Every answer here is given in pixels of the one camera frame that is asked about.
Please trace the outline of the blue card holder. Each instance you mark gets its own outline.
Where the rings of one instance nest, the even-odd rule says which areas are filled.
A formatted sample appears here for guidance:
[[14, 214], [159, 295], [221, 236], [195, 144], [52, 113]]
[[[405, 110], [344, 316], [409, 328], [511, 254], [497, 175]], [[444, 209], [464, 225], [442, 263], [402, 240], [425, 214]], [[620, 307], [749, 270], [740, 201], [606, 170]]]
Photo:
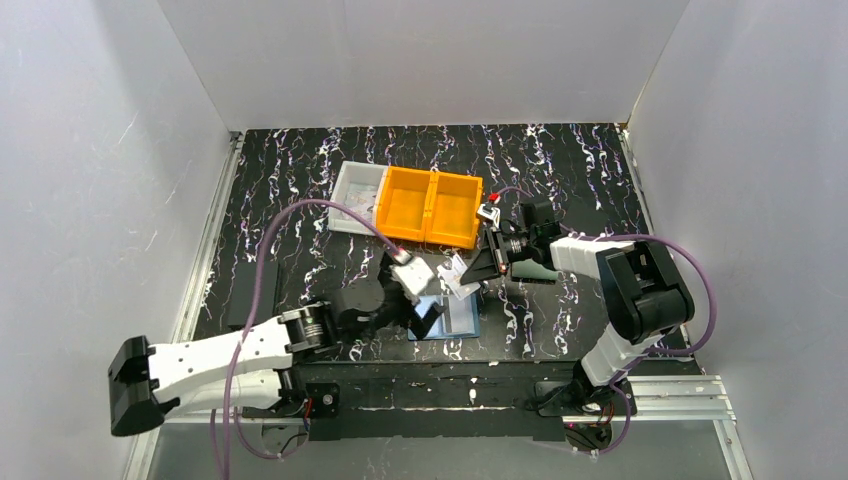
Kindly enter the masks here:
[[445, 308], [443, 314], [430, 328], [425, 340], [448, 340], [480, 336], [477, 294], [460, 300], [452, 294], [427, 295], [421, 298], [416, 313], [423, 315], [431, 305]]

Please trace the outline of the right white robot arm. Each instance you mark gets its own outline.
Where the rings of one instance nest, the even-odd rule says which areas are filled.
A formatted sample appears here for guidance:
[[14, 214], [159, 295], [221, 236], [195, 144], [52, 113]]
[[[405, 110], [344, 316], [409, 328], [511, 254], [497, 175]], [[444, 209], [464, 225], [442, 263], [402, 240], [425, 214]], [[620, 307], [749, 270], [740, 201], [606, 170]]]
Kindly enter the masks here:
[[596, 345], [575, 367], [570, 386], [589, 395], [623, 379], [663, 335], [691, 320], [694, 301], [671, 254], [657, 240], [579, 239], [568, 235], [547, 200], [521, 206], [523, 222], [504, 220], [500, 198], [479, 206], [483, 244], [461, 284], [500, 276], [552, 283], [561, 273], [600, 282], [608, 323]]

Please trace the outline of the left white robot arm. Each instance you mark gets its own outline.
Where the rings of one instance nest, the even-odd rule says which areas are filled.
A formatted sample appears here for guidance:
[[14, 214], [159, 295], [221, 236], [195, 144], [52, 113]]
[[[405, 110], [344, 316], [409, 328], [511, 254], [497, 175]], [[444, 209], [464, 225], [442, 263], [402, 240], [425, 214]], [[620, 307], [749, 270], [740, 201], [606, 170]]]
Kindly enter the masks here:
[[390, 325], [422, 340], [444, 311], [437, 301], [409, 299], [400, 286], [362, 281], [241, 331], [170, 344], [131, 337], [107, 369], [110, 433], [139, 435], [225, 406], [273, 411], [317, 399], [324, 390], [299, 386], [296, 366]]

